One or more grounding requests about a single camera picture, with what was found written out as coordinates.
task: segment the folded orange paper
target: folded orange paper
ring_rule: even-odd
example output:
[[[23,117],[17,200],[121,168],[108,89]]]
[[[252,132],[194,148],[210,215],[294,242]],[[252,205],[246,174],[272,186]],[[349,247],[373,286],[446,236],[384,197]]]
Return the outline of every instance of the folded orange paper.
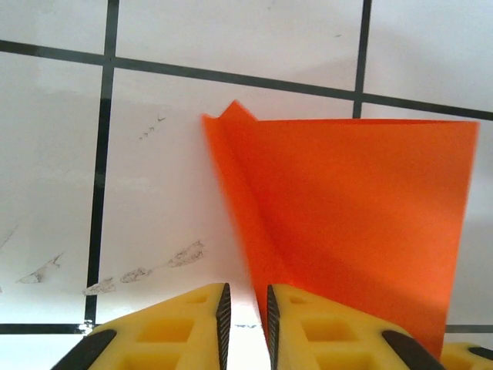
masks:
[[[203,122],[264,322],[288,283],[440,354],[477,123],[258,121],[236,102]]]

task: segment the gray scribble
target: gray scribble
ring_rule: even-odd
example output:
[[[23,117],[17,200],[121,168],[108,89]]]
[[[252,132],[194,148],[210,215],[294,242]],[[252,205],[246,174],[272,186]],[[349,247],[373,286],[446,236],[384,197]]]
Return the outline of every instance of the gray scribble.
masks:
[[[18,228],[18,222],[15,223],[14,227],[7,233],[7,236],[4,237],[4,239],[2,241],[2,245],[0,245],[0,248],[2,248],[4,245],[7,244],[7,242],[10,240],[12,235],[17,231],[17,228]]]
[[[99,283],[93,284],[82,291],[84,295],[98,295],[105,294],[115,291],[116,287],[113,284],[113,278],[108,277],[107,279],[100,281]]]
[[[127,284],[127,283],[134,283],[136,281],[139,281],[139,280],[142,280],[142,279],[147,278],[149,275],[151,275],[152,272],[153,272],[153,270],[147,270],[144,267],[138,267],[135,270],[132,270],[132,271],[127,272],[126,274],[124,274],[120,278],[120,281],[122,283],[125,283],[125,284]]]
[[[52,258],[51,260],[43,264],[38,270],[34,271],[32,274],[24,276],[23,278],[19,279],[17,282],[23,284],[37,284],[44,282],[46,280],[46,275],[49,270],[60,267],[60,265],[57,264],[57,261],[63,255],[63,253],[64,252]]]
[[[205,257],[204,245],[200,240],[196,241],[192,245],[188,246],[184,250],[180,251],[171,258],[167,263],[167,267],[181,267],[187,264],[192,264],[195,261],[201,260]]]

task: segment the black rubber strip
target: black rubber strip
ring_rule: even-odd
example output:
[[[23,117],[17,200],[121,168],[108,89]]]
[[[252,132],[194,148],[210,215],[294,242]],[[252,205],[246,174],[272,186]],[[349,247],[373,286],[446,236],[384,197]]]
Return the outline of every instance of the black rubber strip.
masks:
[[[445,370],[416,340],[398,331],[386,330],[382,337],[410,370]]]
[[[113,77],[115,69],[112,61],[116,52],[116,33],[118,31],[119,0],[108,1],[106,14],[105,59],[102,67],[101,96],[99,101],[99,125],[96,144],[96,164],[94,170],[94,188],[92,192],[91,234],[89,239],[89,263],[87,267],[87,286],[99,281],[99,259],[101,257],[102,217],[104,210],[106,165],[108,160],[109,122]],[[86,297],[84,319],[96,322],[97,296]]]
[[[89,370],[116,336],[112,329],[84,337],[52,370]]]
[[[446,333],[493,333],[493,325],[447,325]]]
[[[217,344],[219,350],[220,370],[226,370],[228,364],[228,349],[230,347],[231,327],[231,292],[230,285],[225,283],[216,311]]]
[[[367,67],[368,38],[370,36],[371,0],[363,1],[360,45],[357,50],[356,82],[354,84],[353,118],[361,118],[363,106],[364,73]]]
[[[279,320],[280,312],[276,294],[272,285],[267,287],[267,347],[270,353],[270,368],[277,370],[279,355]]]
[[[0,335],[84,334],[80,324],[0,324]]]
[[[477,355],[482,358],[486,358],[487,360],[493,361],[493,351],[491,349],[487,349],[485,347],[470,347],[468,348],[470,353],[473,355]]]

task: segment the black grout line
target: black grout line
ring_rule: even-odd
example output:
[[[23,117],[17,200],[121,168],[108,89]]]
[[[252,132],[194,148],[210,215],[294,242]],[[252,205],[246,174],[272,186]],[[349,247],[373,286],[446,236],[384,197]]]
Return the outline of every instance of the black grout line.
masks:
[[[363,106],[364,72],[367,67],[368,37],[370,35],[371,0],[363,1],[361,14],[360,45],[357,51],[356,82],[354,84],[353,118],[361,118]]]
[[[354,92],[349,90],[313,86],[298,82],[282,81],[279,79],[266,79],[263,77],[240,75],[237,73],[213,71],[210,69],[199,69],[158,62],[147,62],[143,60],[117,57],[115,58],[115,67],[140,72],[159,73],[161,75],[180,76],[190,79],[204,79],[207,81],[226,82],[241,86],[254,86],[264,89],[289,91],[292,93],[299,92],[308,95],[326,96],[335,99],[352,100],[354,98]]]
[[[80,324],[0,324],[0,335],[85,334]]]
[[[87,286],[99,281],[99,259],[101,257],[102,216],[104,210],[106,164],[108,160],[109,121],[113,77],[115,68],[112,61],[116,52],[116,33],[118,31],[119,0],[108,0],[106,14],[105,60],[102,67],[101,96],[99,102],[99,125],[96,145],[96,164],[94,170],[94,190],[92,192],[91,234],[89,239],[89,262],[87,266]],[[97,295],[86,297],[84,319],[96,322]]]
[[[97,66],[102,66],[104,63],[103,55],[5,40],[0,40],[0,52],[20,54],[22,56],[37,56],[39,58],[63,60],[65,62],[93,64]]]
[[[208,69],[175,66],[159,62],[147,62],[143,60],[126,59],[114,56],[106,58],[104,55],[96,55],[64,49],[54,49],[45,46],[29,45],[18,42],[0,40],[0,52],[2,51],[25,56],[37,56],[40,58],[57,59],[66,62],[80,62],[84,64],[93,64],[98,66],[105,66],[107,64],[110,64],[116,68],[129,69],[139,72],[151,72],[169,76],[181,76],[191,79],[204,79],[214,82],[225,82],[242,86],[253,86],[264,89],[288,91],[292,93],[326,96],[335,99],[361,99],[362,103],[371,103],[381,106],[393,106],[396,108],[412,109],[422,112],[441,113],[450,116],[493,121],[493,112],[488,112],[484,110],[461,108],[457,106],[445,106],[441,104],[426,103],[416,100],[395,98],[391,96],[380,96],[365,92],[358,94],[355,93],[355,91],[350,90],[313,86],[297,82],[266,79],[262,77],[219,72]],[[357,106],[357,111],[355,113],[355,116],[358,116],[358,113],[360,113],[361,115],[361,105],[359,103]]]
[[[378,104],[381,106],[395,106],[398,108],[419,110],[422,112],[448,114],[451,116],[460,116],[474,119],[485,119],[493,121],[493,112],[484,110],[460,108],[458,106],[443,106],[441,104],[417,102],[401,98],[393,98],[390,96],[380,96],[374,94],[363,94],[364,103]]]
[[[447,325],[446,333],[493,334],[493,325]]]

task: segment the white tile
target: white tile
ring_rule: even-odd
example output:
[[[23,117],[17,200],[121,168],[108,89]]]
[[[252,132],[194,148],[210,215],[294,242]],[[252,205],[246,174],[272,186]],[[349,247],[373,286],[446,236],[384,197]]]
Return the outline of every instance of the white tile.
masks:
[[[363,105],[364,118],[466,119],[389,106]],[[493,122],[481,122],[462,230],[449,324],[493,323]]]
[[[101,68],[0,64],[0,321],[82,322]],[[61,253],[43,282],[19,281]]]
[[[116,53],[353,89],[362,0],[121,1]]]
[[[0,335],[0,368],[49,370],[82,335]]]
[[[444,337],[445,343],[472,343],[481,347],[493,349],[493,334],[479,333],[446,333]]]
[[[493,2],[378,0],[366,93],[493,110]]]
[[[6,0],[0,11],[0,39],[102,53],[106,7],[106,0]]]
[[[117,69],[99,273],[100,280],[113,277],[116,291],[99,296],[97,322],[214,281],[230,282],[234,303],[253,310],[200,121],[201,113],[219,115],[233,99],[261,119],[349,117],[352,110],[347,101]],[[120,282],[196,241],[204,245],[204,259]],[[245,324],[245,317],[234,321]]]

